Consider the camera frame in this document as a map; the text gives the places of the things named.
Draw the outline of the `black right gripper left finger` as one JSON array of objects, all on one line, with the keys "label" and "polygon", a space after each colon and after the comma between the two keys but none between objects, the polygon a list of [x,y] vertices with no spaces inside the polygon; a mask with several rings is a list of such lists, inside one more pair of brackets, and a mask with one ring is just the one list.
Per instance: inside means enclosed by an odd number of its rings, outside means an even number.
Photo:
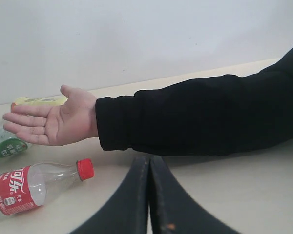
[{"label": "black right gripper left finger", "polygon": [[146,234],[149,158],[134,159],[111,198],[73,234]]}]

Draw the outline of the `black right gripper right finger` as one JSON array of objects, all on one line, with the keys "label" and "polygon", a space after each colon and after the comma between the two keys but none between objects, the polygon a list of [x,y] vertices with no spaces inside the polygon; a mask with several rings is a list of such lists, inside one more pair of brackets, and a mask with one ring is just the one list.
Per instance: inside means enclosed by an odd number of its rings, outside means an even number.
[{"label": "black right gripper right finger", "polygon": [[162,157],[150,160],[150,217],[154,234],[235,234],[184,190]]}]

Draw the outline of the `person's open bare hand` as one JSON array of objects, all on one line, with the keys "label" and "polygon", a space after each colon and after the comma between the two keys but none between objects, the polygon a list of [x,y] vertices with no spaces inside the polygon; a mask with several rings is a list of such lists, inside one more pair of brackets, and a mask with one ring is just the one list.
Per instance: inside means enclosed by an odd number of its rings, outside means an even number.
[{"label": "person's open bare hand", "polygon": [[64,146],[97,137],[96,97],[80,88],[63,85],[67,97],[60,106],[16,105],[3,114],[4,129],[36,145]]}]

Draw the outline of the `forearm in black sleeve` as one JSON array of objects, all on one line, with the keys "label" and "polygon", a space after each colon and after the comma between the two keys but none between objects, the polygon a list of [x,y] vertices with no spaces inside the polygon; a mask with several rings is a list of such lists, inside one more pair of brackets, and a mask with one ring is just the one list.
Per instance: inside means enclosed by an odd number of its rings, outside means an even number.
[{"label": "forearm in black sleeve", "polygon": [[293,48],[253,75],[100,98],[95,112],[105,151],[224,156],[266,149],[293,139]]}]

